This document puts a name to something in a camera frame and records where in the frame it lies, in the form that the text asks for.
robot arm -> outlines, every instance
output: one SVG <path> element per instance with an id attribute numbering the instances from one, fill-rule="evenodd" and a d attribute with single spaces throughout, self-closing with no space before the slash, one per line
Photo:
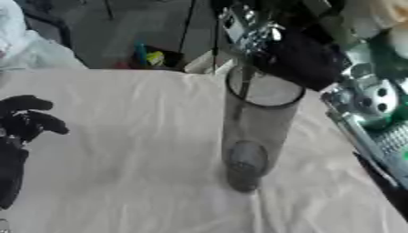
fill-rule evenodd
<path id="1" fill-rule="evenodd" d="M 408 219 L 403 202 L 408 197 L 408 62 L 386 45 L 387 35 L 363 42 L 370 59 L 356 60 L 353 51 L 345 56 L 250 4 L 213 6 L 232 51 L 247 64 L 315 91 L 334 84 L 321 96 L 328 117 Z"/>

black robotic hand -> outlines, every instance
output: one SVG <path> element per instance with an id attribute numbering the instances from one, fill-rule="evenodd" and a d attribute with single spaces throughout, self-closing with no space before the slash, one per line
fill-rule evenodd
<path id="1" fill-rule="evenodd" d="M 374 183 L 383 192 L 385 197 L 393 204 L 393 206 L 400 212 L 403 218 L 408 222 L 408 190 L 402 187 L 394 187 L 386 180 L 382 175 L 380 175 L 367 160 L 365 160 L 359 154 L 354 154 L 359 160 L 362 167 L 365 169 L 367 174 L 372 178 Z"/>
<path id="2" fill-rule="evenodd" d="M 53 103 L 35 96 L 14 96 L 0 101 L 0 208 L 14 203 L 23 182 L 28 151 L 24 145 L 44 131 L 68 133 L 66 124 L 47 114 Z"/>

white cloth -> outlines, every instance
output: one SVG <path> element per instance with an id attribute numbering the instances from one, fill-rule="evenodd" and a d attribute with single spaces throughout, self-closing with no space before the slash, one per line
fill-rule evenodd
<path id="1" fill-rule="evenodd" d="M 15 233 L 408 229 L 313 93 L 301 103 L 279 164 L 247 196 L 222 179 L 222 78 L 95 70 L 4 76 L 1 98 L 49 99 L 71 130 L 29 146 L 21 196 L 2 213 Z"/>
<path id="2" fill-rule="evenodd" d="M 23 12 L 13 0 L 0 0 L 0 70 L 39 68 L 86 67 L 70 49 L 26 30 Z"/>

metal robot part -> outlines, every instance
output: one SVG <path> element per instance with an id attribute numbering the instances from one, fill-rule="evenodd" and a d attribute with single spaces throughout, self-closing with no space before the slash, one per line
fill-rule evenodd
<path id="1" fill-rule="evenodd" d="M 408 79 L 380 79 L 369 64 L 321 97 L 327 115 L 392 185 L 408 189 Z"/>
<path id="2" fill-rule="evenodd" d="M 267 54 L 268 42 L 282 39 L 283 26 L 261 20 L 260 14 L 247 5 L 237 3 L 224 8 L 219 19 L 232 43 L 246 56 Z"/>

tripod leg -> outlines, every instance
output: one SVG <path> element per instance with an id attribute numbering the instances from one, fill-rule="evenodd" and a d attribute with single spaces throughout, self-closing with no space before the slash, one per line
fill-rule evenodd
<path id="1" fill-rule="evenodd" d="M 178 46 L 178 52 L 183 51 L 184 42 L 186 41 L 187 32 L 189 31 L 189 25 L 191 24 L 191 18 L 194 13 L 194 8 L 196 6 L 197 0 L 191 0 L 191 5 L 189 6 L 189 14 L 187 16 L 186 22 L 184 24 L 183 35 L 181 36 L 180 44 Z"/>
<path id="2" fill-rule="evenodd" d="M 109 20 L 114 20 L 115 17 L 113 16 L 112 6 L 110 5 L 109 0 L 104 0 L 105 8 L 107 9 L 107 15 L 109 15 Z"/>

